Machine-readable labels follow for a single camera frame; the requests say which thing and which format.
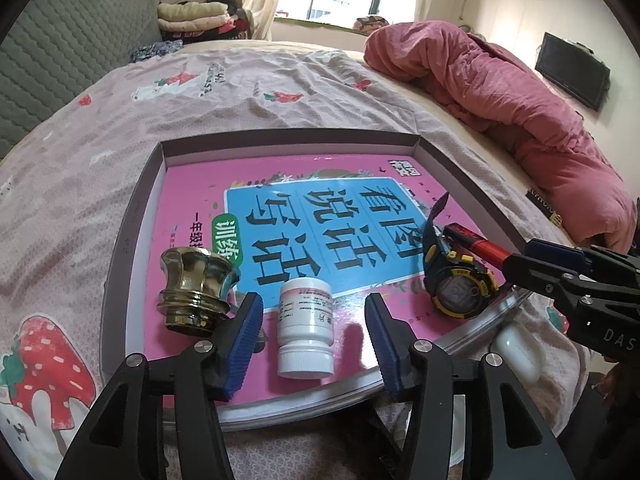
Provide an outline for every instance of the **blue patterned cloth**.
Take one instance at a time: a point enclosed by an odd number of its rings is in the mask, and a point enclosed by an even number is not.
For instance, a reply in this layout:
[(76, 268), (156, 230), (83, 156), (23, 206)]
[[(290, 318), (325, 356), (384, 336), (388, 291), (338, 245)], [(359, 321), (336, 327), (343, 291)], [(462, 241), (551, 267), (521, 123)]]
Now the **blue patterned cloth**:
[(137, 63), (151, 59), (153, 56), (166, 56), (172, 52), (178, 52), (183, 47), (182, 40), (157, 41), (147, 46), (141, 46), (131, 54), (131, 62)]

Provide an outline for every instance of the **window sill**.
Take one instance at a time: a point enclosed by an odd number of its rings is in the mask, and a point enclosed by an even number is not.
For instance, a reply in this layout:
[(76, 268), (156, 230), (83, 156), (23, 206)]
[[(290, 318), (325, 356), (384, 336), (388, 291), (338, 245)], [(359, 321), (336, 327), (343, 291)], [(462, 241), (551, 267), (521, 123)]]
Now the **window sill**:
[(274, 20), (279, 23), (287, 23), (288, 25), (299, 25), (300, 27), (307, 27), (307, 28), (328, 28), (330, 30), (340, 30), (341, 32), (350, 32), (351, 34), (357, 34), (358, 36), (367, 36), (367, 34), (365, 34), (364, 32), (360, 32), (359, 30), (340, 27), (339, 25), (332, 25), (331, 23), (310, 22), (308, 20), (294, 20), (293, 18), (283, 18), (281, 16), (276, 16)]

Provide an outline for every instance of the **green label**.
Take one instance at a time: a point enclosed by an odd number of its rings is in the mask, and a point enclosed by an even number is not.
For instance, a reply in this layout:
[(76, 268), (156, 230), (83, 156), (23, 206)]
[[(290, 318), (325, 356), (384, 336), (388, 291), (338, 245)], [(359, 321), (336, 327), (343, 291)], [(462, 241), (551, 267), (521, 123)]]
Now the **green label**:
[(213, 252), (224, 256), (236, 267), (240, 266), (242, 245), (240, 245), (240, 226), (235, 215), (222, 213), (212, 220), (211, 247)]

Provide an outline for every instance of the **brass object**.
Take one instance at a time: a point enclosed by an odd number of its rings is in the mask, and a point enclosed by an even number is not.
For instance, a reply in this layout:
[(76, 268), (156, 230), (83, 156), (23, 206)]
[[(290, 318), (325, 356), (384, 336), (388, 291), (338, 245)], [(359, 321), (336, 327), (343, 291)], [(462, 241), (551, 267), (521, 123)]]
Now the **brass object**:
[(229, 260), (200, 247), (174, 247), (160, 256), (166, 288), (158, 309), (164, 325), (181, 334), (206, 337), (226, 319), (225, 301), (240, 271)]

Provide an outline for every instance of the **red tube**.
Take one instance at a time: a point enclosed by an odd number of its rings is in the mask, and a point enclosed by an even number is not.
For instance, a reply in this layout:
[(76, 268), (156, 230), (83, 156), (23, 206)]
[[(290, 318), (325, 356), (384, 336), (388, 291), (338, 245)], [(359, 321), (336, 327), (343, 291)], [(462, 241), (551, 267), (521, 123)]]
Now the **red tube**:
[(442, 233), (461, 247), (471, 251), (473, 254), (483, 259), (497, 269), (502, 268), (502, 262), (511, 253), (502, 247), (490, 242), (478, 233), (463, 227), (460, 224), (449, 224), (444, 227)]

